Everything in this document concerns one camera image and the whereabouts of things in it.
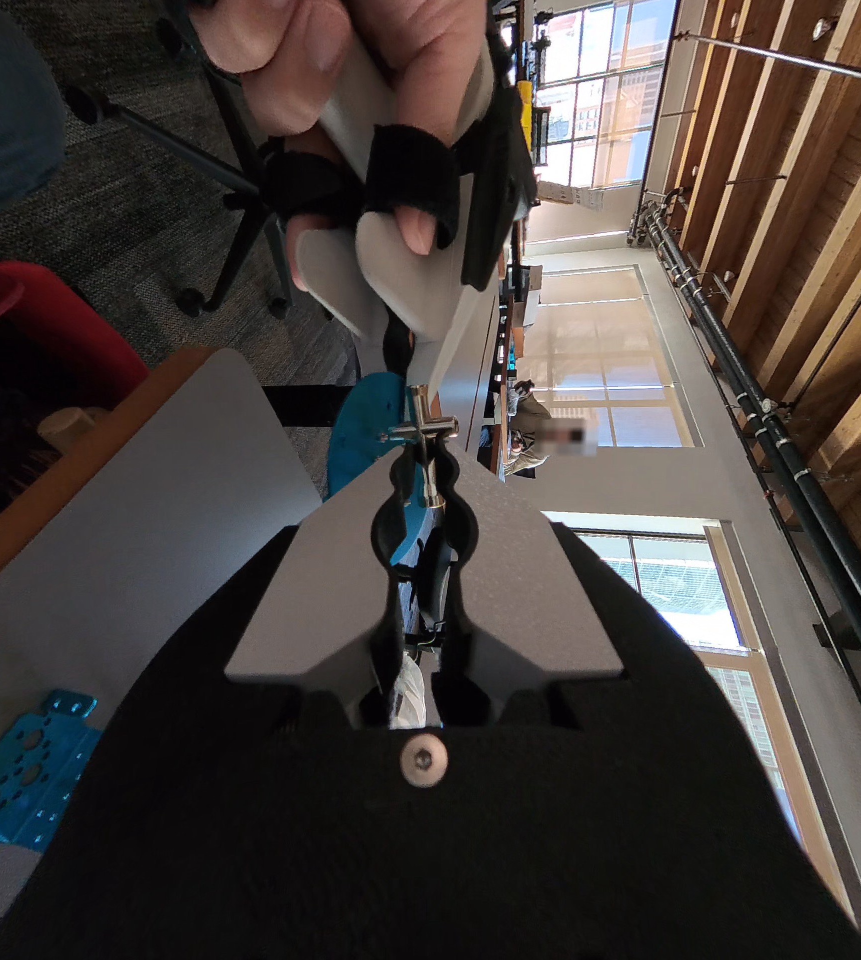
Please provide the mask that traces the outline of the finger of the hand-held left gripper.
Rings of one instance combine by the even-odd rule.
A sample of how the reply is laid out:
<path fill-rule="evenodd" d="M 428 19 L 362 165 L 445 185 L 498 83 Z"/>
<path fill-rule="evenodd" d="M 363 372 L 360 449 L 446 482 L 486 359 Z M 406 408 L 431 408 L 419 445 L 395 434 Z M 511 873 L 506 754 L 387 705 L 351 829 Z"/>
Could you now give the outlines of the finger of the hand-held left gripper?
<path fill-rule="evenodd" d="M 485 292 L 463 289 L 447 331 L 430 338 L 423 335 L 416 337 L 407 368 L 406 385 L 423 386 L 429 396 L 436 395 L 459 356 L 465 335 L 475 330 L 478 322 L 490 321 L 498 304 L 498 289 Z"/>

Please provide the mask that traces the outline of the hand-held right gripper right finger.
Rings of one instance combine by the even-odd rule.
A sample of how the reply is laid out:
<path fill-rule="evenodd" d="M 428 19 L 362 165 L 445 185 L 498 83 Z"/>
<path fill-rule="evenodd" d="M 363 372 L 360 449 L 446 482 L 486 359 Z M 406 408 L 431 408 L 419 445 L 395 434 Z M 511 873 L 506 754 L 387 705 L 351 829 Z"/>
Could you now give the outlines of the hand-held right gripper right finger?
<path fill-rule="evenodd" d="M 444 727 L 495 721 L 514 694 L 619 679 L 624 665 L 552 522 L 461 448 L 436 457 L 457 555 L 432 694 Z"/>

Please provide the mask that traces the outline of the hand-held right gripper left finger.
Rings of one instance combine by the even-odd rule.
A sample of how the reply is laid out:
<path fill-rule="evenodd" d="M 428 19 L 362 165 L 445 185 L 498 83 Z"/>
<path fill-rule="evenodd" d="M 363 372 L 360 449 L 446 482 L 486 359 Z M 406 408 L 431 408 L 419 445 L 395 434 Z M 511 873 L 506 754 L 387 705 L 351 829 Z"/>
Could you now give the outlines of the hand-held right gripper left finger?
<path fill-rule="evenodd" d="M 371 530 L 395 491 L 401 453 L 382 456 L 304 518 L 225 667 L 229 680 L 328 691 L 362 726 L 360 702 L 377 683 L 367 639 L 389 595 Z"/>

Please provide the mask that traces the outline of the silver cross socket wrench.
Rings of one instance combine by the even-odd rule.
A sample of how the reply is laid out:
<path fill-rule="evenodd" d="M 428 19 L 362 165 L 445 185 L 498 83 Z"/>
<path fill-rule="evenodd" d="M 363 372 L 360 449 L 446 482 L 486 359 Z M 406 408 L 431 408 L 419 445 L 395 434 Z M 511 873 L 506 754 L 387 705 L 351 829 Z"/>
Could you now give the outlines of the silver cross socket wrench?
<path fill-rule="evenodd" d="M 441 509 L 445 498 L 437 485 L 437 456 L 449 439 L 458 437 L 460 423 L 453 416 L 434 414 L 428 385 L 406 387 L 404 406 L 409 418 L 378 434 L 377 438 L 409 450 L 414 475 L 421 477 L 420 506 L 427 510 Z"/>

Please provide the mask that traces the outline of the blue round metal plate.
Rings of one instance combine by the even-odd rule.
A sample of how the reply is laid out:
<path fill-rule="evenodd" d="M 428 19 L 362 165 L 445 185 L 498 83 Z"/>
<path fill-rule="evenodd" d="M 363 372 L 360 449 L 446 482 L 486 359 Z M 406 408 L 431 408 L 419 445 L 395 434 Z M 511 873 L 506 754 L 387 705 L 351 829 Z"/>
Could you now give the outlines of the blue round metal plate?
<path fill-rule="evenodd" d="M 409 404 L 404 378 L 390 371 L 370 373 L 352 387 L 331 430 L 327 459 L 329 497 L 383 456 L 400 449 L 399 442 L 383 440 L 381 436 L 410 419 Z M 416 567 L 427 544 L 435 512 L 425 507 L 423 495 L 424 472 L 417 466 L 412 494 L 403 508 L 405 536 L 391 557 L 394 566 Z"/>

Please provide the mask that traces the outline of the person's left hand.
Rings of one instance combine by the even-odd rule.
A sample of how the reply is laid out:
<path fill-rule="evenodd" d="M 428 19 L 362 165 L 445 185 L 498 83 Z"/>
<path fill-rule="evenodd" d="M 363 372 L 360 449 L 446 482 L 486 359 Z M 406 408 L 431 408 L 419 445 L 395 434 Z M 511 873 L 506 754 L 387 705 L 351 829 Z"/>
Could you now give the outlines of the person's left hand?
<path fill-rule="evenodd" d="M 236 75 L 257 125 L 283 140 L 275 205 L 295 285 L 309 286 L 296 245 L 306 231 L 357 217 L 361 189 L 341 173 L 340 151 L 319 124 L 357 36 L 396 95 L 394 123 L 445 147 L 485 44 L 484 1 L 220 1 L 188 6 L 203 52 Z"/>

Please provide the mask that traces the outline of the white printed paper sign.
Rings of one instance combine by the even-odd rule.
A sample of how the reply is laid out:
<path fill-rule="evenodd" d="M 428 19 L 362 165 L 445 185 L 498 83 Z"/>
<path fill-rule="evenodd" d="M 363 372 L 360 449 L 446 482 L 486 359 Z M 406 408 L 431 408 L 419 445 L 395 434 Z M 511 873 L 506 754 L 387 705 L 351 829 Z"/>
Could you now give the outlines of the white printed paper sign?
<path fill-rule="evenodd" d="M 603 212 L 607 189 L 586 186 L 570 186 L 541 179 L 537 181 L 537 198 L 540 203 L 579 207 L 592 212 Z"/>

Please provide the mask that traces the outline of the window with roller blind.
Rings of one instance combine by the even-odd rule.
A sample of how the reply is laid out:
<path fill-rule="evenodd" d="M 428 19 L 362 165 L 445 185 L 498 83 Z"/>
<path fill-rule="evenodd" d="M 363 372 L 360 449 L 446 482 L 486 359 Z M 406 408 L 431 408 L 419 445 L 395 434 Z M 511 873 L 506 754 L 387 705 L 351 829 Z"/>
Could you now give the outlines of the window with roller blind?
<path fill-rule="evenodd" d="M 677 371 L 636 265 L 544 271 L 518 371 L 555 418 L 583 422 L 595 450 L 695 444 Z"/>

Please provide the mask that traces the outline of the black ceiling pipes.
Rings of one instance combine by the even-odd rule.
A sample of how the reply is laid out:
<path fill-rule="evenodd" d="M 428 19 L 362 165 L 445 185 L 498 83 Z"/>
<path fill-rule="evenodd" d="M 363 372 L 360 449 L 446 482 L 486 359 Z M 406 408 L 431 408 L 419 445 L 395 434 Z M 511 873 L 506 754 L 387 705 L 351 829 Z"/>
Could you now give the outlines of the black ceiling pipes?
<path fill-rule="evenodd" d="M 845 523 L 831 505 L 817 475 L 806 464 L 776 408 L 766 407 L 767 398 L 762 387 L 714 312 L 696 270 L 667 226 L 660 205 L 646 202 L 641 208 L 640 221 L 655 251 L 664 259 L 675 289 L 690 307 L 698 327 L 708 339 L 749 426 L 761 440 L 773 470 L 780 474 L 785 494 L 800 525 L 815 539 L 817 546 L 830 550 L 835 570 L 844 576 L 861 604 L 861 551 Z"/>

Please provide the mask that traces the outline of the black office chair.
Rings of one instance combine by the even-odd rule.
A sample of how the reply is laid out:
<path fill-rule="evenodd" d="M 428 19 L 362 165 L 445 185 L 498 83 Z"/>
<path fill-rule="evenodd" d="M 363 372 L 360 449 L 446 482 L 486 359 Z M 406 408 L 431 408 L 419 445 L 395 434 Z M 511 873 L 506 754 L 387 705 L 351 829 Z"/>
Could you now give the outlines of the black office chair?
<path fill-rule="evenodd" d="M 195 288 L 179 291 L 174 296 L 174 303 L 180 311 L 190 318 L 197 318 L 221 308 L 251 251 L 263 236 L 269 246 L 281 289 L 281 294 L 271 299 L 268 309 L 274 318 L 281 320 L 293 308 L 294 299 L 284 228 L 271 204 L 270 195 L 269 163 L 282 152 L 282 141 L 270 139 L 262 146 L 254 143 L 230 91 L 232 85 L 240 85 L 240 80 L 215 66 L 203 52 L 190 18 L 190 8 L 212 9 L 215 5 L 215 2 L 163 2 L 166 13 L 156 24 L 156 35 L 164 51 L 174 61 L 192 59 L 200 67 L 230 139 L 237 167 L 197 148 L 133 110 L 111 102 L 99 91 L 65 86 L 62 94 L 71 113 L 85 125 L 97 126 L 106 121 L 123 124 L 227 188 L 228 193 L 223 197 L 224 207 L 242 213 L 212 294 L 207 297 Z"/>

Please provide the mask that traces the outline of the red container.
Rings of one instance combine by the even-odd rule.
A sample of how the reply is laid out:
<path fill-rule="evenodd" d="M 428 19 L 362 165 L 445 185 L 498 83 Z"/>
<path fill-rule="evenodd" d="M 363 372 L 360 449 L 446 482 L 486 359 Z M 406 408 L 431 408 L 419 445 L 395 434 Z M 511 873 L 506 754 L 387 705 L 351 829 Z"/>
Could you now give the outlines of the red container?
<path fill-rule="evenodd" d="M 0 262 L 0 514 L 148 375 L 55 273 Z"/>

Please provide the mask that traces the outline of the blue perforated metal bracket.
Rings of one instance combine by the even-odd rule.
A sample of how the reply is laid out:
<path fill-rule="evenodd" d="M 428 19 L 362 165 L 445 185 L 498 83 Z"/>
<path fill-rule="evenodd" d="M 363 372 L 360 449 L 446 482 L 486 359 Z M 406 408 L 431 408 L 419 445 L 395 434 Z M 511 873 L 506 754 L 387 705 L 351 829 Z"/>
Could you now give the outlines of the blue perforated metal bracket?
<path fill-rule="evenodd" d="M 0 738 L 0 846 L 45 852 L 101 737 L 87 724 L 97 704 L 55 689 Z"/>

